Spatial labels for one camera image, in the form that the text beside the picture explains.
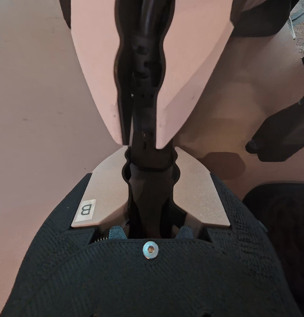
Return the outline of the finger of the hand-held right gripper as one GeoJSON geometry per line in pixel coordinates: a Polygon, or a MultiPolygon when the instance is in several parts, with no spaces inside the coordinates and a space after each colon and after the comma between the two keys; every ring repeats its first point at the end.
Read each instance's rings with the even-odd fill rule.
{"type": "Polygon", "coordinates": [[[77,57],[99,114],[119,145],[130,145],[133,22],[134,1],[71,1],[77,57]]]}
{"type": "Polygon", "coordinates": [[[165,77],[156,104],[157,149],[164,148],[199,100],[233,31],[231,0],[175,1],[163,41],[165,77]]]}

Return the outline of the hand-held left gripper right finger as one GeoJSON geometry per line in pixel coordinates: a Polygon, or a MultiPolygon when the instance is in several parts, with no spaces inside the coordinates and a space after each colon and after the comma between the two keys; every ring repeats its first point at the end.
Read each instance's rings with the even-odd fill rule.
{"type": "Polygon", "coordinates": [[[229,229],[230,222],[208,169],[193,156],[175,147],[179,169],[173,202],[186,213],[184,226],[198,236],[204,227],[229,229]]]}

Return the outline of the black power strip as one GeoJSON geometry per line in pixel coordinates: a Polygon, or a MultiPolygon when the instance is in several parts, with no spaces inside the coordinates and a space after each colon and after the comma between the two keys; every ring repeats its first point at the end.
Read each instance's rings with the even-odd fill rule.
{"type": "Polygon", "coordinates": [[[160,238],[163,204],[170,196],[173,181],[173,146],[156,149],[148,142],[133,142],[129,152],[131,206],[130,239],[160,238]]]}

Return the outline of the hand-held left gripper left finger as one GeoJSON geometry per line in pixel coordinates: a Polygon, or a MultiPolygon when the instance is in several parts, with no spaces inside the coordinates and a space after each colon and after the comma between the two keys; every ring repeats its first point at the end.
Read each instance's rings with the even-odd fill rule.
{"type": "Polygon", "coordinates": [[[123,146],[93,170],[72,228],[97,227],[103,232],[113,226],[126,226],[129,187],[122,169],[127,162],[127,149],[123,146]]]}

